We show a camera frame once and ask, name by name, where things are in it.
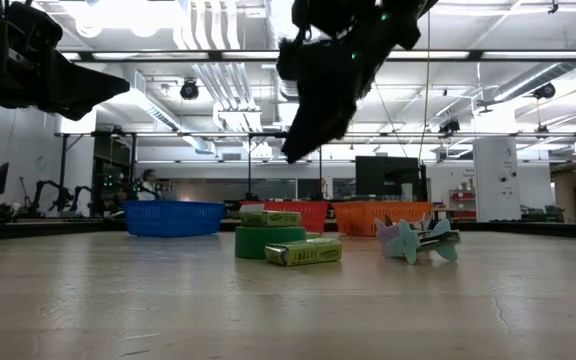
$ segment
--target green tape roll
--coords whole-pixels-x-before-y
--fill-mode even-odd
[[[306,228],[251,228],[238,227],[235,230],[235,256],[242,259],[263,260],[268,244],[306,240]]]

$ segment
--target red basket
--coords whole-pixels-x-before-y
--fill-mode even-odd
[[[375,219],[393,221],[404,219],[419,221],[424,214],[430,215],[431,203],[397,201],[353,201],[333,203],[339,232],[346,235],[375,236]]]
[[[289,211],[301,213],[301,226],[307,231],[324,232],[327,201],[242,201],[242,205],[264,204],[268,211]]]

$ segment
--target small cardboard box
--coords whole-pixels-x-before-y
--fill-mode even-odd
[[[321,237],[321,233],[312,233],[312,232],[307,232],[306,233],[306,239],[319,239]]]
[[[301,224],[297,212],[261,211],[241,213],[241,225],[248,227],[292,227]]]
[[[341,241],[309,239],[266,245],[266,261],[283,266],[316,264],[341,260]]]

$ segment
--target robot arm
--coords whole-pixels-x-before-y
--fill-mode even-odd
[[[296,80],[299,90],[299,109],[282,148],[289,163],[345,135],[356,101],[368,93],[395,46],[415,46],[421,37],[417,20],[437,1],[295,1],[293,23],[300,36],[282,41],[277,62],[279,75]],[[301,34],[310,25],[332,40],[305,43]]]
[[[30,205],[30,208],[28,209],[29,213],[36,214],[37,211],[39,210],[39,201],[41,200],[41,192],[43,191],[43,189],[46,185],[50,185],[50,186],[54,187],[55,189],[59,190],[59,195],[57,195],[57,200],[53,202],[52,206],[50,207],[50,210],[57,207],[58,211],[62,211],[66,207],[68,202],[73,199],[73,196],[70,195],[70,192],[68,191],[68,189],[60,186],[56,182],[50,181],[50,180],[37,181],[37,189],[35,190],[35,198],[33,199],[32,204]]]
[[[79,195],[81,194],[82,190],[86,190],[88,191],[91,195],[93,195],[93,191],[91,188],[89,188],[88,186],[76,186],[75,187],[75,196],[72,199],[72,205],[70,205],[70,212],[76,212],[77,208],[78,208],[78,202],[79,202]]]
[[[0,106],[36,106],[79,120],[130,89],[123,79],[76,66],[61,55],[55,49],[61,27],[31,3],[3,9],[0,1]]]

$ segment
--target person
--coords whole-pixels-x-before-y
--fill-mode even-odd
[[[140,190],[138,194],[139,200],[144,201],[157,199],[157,196],[155,195],[155,181],[157,181],[155,170],[144,170],[143,174],[141,175],[142,190]]]

